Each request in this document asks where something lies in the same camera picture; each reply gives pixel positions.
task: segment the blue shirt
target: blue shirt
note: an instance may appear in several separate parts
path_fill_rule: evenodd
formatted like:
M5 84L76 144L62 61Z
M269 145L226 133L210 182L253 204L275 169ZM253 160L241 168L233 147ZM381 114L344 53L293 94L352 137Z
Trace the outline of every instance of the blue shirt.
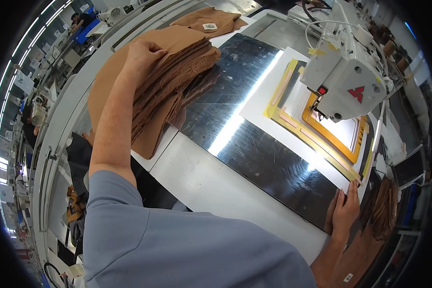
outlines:
M316 287L290 243L243 220L144 208L138 190L116 173L91 176L86 209L89 288Z

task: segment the person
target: person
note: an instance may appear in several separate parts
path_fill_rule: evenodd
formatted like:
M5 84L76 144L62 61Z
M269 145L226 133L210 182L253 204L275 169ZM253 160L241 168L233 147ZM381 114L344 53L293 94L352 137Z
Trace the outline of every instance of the person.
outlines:
M345 204L336 191L331 239L310 267L293 245L251 222L143 207L130 167L132 103L165 54L155 43L132 43L99 119L83 237L87 285L326 287L359 214L355 181Z
M74 29L73 31L79 29L80 26L86 28L86 26L88 26L89 24L91 24L91 22L94 21L94 18L91 15L86 13L82 13L82 14L74 13L70 19L72 19L72 27Z
M32 147L32 149L35 149L35 142L37 141L39 127L32 125L31 120L32 120L32 106L27 105L23 109L21 122L23 123L23 132L27 142Z

